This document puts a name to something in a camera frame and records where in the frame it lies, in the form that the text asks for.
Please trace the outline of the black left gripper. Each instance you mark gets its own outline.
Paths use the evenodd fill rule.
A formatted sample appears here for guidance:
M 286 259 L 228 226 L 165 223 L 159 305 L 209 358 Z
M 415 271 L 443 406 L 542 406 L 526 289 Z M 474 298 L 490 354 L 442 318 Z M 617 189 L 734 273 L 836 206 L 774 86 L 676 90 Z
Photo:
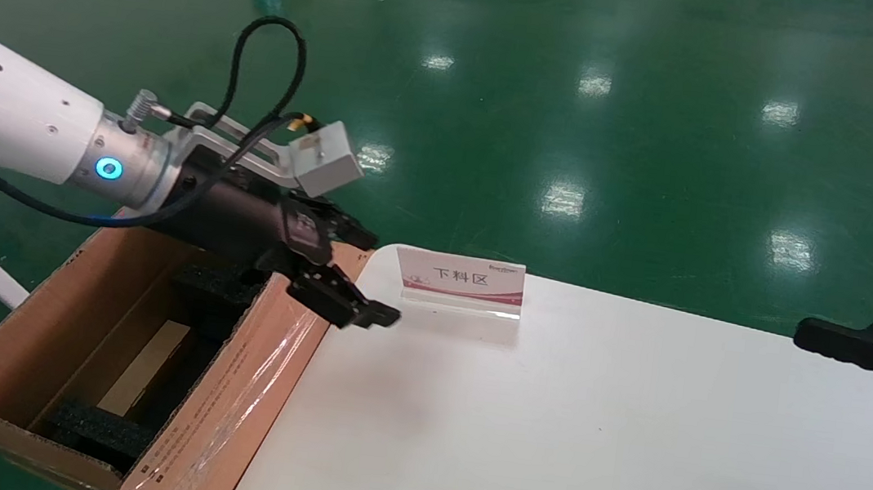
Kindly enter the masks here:
M 334 327 L 390 328 L 400 311 L 368 300 L 333 261 L 332 238 L 370 252 L 380 239 L 339 205 L 323 218 L 280 187 L 240 167 L 227 172 L 159 232 L 239 265 L 256 265 L 271 250 L 289 252 L 299 267 L 286 292 Z

